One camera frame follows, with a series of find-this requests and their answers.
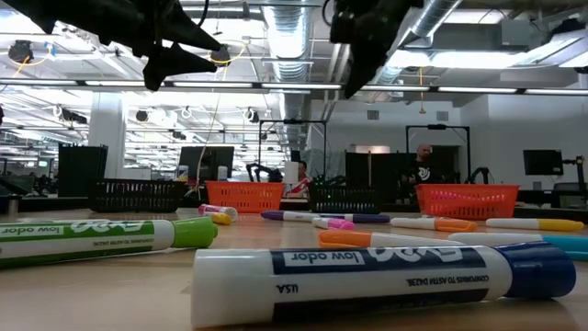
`purple marker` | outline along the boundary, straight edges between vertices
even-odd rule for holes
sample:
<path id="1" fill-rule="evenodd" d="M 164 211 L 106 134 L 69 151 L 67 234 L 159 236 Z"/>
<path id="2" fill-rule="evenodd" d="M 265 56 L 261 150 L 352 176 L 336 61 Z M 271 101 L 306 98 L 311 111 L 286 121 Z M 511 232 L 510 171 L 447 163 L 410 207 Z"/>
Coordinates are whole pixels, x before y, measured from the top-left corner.
<path id="1" fill-rule="evenodd" d="M 312 222 L 315 217 L 338 218 L 353 223 L 389 223 L 390 216 L 369 214 L 315 214 L 295 211 L 262 211 L 261 216 L 274 221 Z"/>

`ductwork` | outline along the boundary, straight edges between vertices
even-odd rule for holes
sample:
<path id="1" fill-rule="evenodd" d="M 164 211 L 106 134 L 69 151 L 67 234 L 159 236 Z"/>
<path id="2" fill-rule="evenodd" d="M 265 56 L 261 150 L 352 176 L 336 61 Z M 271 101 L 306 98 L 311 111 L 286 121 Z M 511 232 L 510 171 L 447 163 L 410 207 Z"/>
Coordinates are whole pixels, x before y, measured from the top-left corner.
<path id="1" fill-rule="evenodd" d="M 417 16 L 411 25 L 408 33 L 399 34 L 401 40 L 394 42 L 394 48 L 405 45 L 420 39 L 429 39 L 426 43 L 432 43 L 433 34 L 439 29 L 441 24 L 449 17 L 462 0 L 429 0 L 424 6 L 421 14 Z M 381 70 L 381 75 L 376 80 L 377 85 L 391 85 L 401 74 L 402 68 L 386 64 Z"/>
<path id="2" fill-rule="evenodd" d="M 308 7 L 266 6 L 263 13 L 267 23 L 267 42 L 273 57 L 278 59 L 299 59 L 307 55 L 311 34 Z M 309 80 L 309 65 L 306 63 L 272 63 L 274 76 L 278 82 L 299 83 Z M 280 114 L 283 119 L 309 120 L 311 97 L 304 94 L 279 96 Z M 300 139 L 286 126 L 285 138 L 292 149 L 303 149 L 306 138 Z"/>

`ceiling light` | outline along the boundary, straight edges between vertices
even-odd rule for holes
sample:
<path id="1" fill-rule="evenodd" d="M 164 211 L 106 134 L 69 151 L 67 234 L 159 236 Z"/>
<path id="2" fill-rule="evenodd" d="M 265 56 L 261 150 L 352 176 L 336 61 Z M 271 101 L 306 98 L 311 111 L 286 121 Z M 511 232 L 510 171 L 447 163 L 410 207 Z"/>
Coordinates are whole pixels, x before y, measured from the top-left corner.
<path id="1" fill-rule="evenodd" d="M 73 80 L 61 80 L 61 79 L 0 79 L 1 85 L 23 85 L 23 86 L 34 86 L 34 85 L 41 85 L 41 86 L 68 86 L 68 85 L 77 85 L 77 83 Z"/>
<path id="2" fill-rule="evenodd" d="M 263 88 L 279 89 L 321 89 L 321 90 L 340 90 L 340 84 L 289 84 L 289 83 L 263 83 Z"/>
<path id="3" fill-rule="evenodd" d="M 578 41 L 578 38 L 572 38 L 568 40 L 557 40 L 551 41 L 543 46 L 539 46 L 527 53 L 521 53 L 518 55 L 518 60 L 516 61 L 516 65 L 526 65 L 526 64 L 537 64 L 541 61 L 547 59 L 549 56 L 555 54 L 558 51 L 562 51 L 564 48 L 572 45 L 574 42 Z"/>
<path id="4" fill-rule="evenodd" d="M 581 89 L 549 89 L 549 88 L 529 88 L 525 94 L 536 96 L 588 96 L 588 90 Z"/>
<path id="5" fill-rule="evenodd" d="M 145 86 L 141 81 L 85 81 L 89 86 Z"/>
<path id="6" fill-rule="evenodd" d="M 433 56 L 431 66 L 460 69 L 504 69 L 519 59 L 517 54 L 498 51 L 441 51 Z"/>
<path id="7" fill-rule="evenodd" d="M 562 68 L 582 68 L 585 66 L 588 66 L 588 51 L 576 56 L 564 64 L 560 64 L 560 67 Z"/>
<path id="8" fill-rule="evenodd" d="M 496 94 L 512 94 L 516 92 L 516 88 L 500 88 L 500 87 L 439 87 L 439 92 L 455 92 L 455 93 L 496 93 Z"/>
<path id="9" fill-rule="evenodd" d="M 224 83 L 224 82 L 174 82 L 177 87 L 202 87 L 202 88 L 251 88 L 251 83 Z"/>
<path id="10" fill-rule="evenodd" d="M 363 86 L 361 91 L 426 92 L 429 86 Z"/>

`pink marker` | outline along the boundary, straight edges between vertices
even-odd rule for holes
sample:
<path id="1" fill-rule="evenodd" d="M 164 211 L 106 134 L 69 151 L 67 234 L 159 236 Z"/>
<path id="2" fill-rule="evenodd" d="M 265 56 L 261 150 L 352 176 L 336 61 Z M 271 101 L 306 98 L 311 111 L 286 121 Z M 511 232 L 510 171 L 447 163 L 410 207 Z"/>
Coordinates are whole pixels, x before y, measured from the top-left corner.
<path id="1" fill-rule="evenodd" d="M 343 219 L 330 219 L 324 217 L 315 217 L 312 219 L 312 224 L 321 229 L 328 230 L 354 230 L 356 225 Z"/>

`wooden table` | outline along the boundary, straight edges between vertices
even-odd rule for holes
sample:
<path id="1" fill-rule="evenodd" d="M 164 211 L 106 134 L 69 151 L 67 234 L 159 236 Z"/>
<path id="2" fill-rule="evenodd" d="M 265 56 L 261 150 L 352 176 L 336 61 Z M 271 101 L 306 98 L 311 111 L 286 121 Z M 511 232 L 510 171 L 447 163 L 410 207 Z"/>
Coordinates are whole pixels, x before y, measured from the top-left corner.
<path id="1" fill-rule="evenodd" d="M 182 219 L 177 214 L 95 214 L 88 210 L 18 215 L 18 221 L 57 219 Z M 9 222 L 6 218 L 0 222 Z M 359 225 L 359 230 L 444 239 L 445 233 Z M 316 247 L 318 230 L 307 223 L 264 221 L 242 215 L 221 226 L 211 248 Z M 0 271 L 2 331 L 189 331 L 189 280 L 193 250 L 111 257 Z M 588 264 L 576 263 L 574 291 L 557 301 L 502 299 L 446 305 L 390 314 L 341 316 L 295 325 L 248 325 L 226 330 L 584 330 L 588 328 Z"/>

